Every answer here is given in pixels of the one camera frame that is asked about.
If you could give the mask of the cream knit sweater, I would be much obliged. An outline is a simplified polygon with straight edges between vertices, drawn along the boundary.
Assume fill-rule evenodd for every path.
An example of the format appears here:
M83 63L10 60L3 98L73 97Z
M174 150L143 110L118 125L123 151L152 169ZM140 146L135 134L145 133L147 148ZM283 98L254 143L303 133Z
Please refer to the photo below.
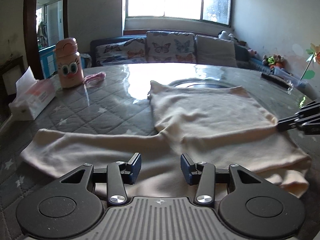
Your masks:
M195 189L180 168L183 153L217 168L239 164L296 197L308 190L310 156L277 131L277 118L243 87L175 88L152 81L149 98L156 135L40 129L21 157L59 178L85 163L104 168L138 152L142 168L129 196L192 197Z

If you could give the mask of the black remote control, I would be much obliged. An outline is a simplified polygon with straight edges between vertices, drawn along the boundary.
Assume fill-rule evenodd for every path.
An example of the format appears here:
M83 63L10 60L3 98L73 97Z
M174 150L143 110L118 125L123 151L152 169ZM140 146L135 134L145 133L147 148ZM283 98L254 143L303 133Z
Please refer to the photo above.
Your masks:
M285 81L284 79L282 79L276 75L263 72L263 73L261 73L261 77L263 79L271 81L271 82L273 82L283 88L286 88L286 89L290 88L290 84L287 81Z

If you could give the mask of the plush toys on sofa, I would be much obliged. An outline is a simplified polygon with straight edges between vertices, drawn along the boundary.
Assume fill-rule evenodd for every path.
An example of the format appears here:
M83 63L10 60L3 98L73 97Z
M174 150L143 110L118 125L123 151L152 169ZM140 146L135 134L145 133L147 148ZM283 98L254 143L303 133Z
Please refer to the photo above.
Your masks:
M270 69L273 69L274 67L279 67L279 68L285 67L284 57L277 54L273 54L271 56L263 55L262 63L264 66L267 66Z

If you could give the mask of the colourful flower pinwheel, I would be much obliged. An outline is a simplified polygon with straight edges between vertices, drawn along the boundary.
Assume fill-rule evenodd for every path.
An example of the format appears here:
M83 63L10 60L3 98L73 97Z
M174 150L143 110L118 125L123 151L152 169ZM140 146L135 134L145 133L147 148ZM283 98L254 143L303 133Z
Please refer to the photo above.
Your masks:
M308 59L306 62L308 63L306 68L304 69L303 74L300 77L300 80L311 80L315 77L316 72L310 69L310 66L314 63L319 65L319 45L314 45L313 43L310 44L310 48L306 50L308 54Z

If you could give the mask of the white tissue pack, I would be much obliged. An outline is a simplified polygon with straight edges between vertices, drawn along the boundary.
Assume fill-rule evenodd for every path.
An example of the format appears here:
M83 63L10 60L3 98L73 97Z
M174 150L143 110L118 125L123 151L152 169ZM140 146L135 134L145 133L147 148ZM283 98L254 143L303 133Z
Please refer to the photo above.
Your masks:
M9 108L12 118L18 121L35 120L55 97L52 80L36 80L31 67L16 81L16 90L16 98Z

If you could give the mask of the pink cartoon water bottle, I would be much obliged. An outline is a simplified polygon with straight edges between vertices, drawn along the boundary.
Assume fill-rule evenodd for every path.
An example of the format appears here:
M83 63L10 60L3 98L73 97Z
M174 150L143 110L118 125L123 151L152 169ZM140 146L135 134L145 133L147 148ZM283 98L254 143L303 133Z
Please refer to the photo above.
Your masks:
M81 57L75 38L60 40L55 45L57 73L62 88L72 88L83 83Z

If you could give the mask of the beige cushion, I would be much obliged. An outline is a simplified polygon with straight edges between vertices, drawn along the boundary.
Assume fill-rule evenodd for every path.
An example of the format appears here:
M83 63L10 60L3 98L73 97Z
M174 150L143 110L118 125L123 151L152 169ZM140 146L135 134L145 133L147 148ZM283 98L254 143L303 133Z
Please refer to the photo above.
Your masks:
M234 43L210 36L196 35L197 63L237 67Z

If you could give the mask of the butterfly print cushion left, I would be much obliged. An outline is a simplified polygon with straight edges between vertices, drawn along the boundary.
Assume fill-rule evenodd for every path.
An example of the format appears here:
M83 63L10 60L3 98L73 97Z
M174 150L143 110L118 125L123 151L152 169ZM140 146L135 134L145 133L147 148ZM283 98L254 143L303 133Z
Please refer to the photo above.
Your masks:
M132 38L123 42L97 46L95 58L97 66L147 63L145 38Z

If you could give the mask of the butterfly print cushion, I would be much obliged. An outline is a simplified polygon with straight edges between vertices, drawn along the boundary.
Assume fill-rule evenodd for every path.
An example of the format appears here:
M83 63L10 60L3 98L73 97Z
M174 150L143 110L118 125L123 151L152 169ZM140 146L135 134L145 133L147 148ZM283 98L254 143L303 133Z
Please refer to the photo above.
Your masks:
M97 46L95 58L97 66L147 63L145 38L132 38L123 42Z
M175 31L148 31L149 63L196 63L195 35Z

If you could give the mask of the dark blue sofa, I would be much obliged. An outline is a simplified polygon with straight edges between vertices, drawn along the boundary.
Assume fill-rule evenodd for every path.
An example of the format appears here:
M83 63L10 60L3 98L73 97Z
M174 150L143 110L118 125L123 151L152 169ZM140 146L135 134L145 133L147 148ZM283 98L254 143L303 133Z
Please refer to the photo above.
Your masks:
M231 40L178 31L148 31L145 35L93 40L94 66L129 63L196 63L239 67L269 73L252 60L252 51Z

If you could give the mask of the blue plastic cabinet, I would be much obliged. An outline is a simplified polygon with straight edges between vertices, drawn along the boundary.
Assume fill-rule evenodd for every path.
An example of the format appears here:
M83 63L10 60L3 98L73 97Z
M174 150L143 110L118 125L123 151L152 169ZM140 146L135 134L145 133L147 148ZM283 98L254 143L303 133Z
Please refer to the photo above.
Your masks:
M55 45L39 50L40 63L45 79L57 73Z

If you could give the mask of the butterfly print cushion middle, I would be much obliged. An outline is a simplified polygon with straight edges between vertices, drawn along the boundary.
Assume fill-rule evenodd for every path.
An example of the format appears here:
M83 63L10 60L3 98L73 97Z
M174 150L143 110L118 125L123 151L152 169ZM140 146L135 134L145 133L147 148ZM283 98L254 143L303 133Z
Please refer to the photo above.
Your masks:
M196 63L195 35L175 31L148 31L149 63Z

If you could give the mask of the window with frame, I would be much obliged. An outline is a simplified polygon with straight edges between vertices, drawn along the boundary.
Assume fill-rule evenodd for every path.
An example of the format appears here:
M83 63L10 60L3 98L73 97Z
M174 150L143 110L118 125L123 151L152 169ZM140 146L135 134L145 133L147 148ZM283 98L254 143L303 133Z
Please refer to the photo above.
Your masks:
M230 25L232 0L126 0L127 18L176 18Z

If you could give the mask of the dark wooden door frame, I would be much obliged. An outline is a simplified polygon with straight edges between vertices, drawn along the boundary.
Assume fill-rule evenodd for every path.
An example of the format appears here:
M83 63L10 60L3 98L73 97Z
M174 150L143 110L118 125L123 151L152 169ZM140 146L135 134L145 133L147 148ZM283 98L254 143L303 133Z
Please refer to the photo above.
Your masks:
M44 79L37 48L36 37L36 0L23 0L24 45L28 66L36 79Z

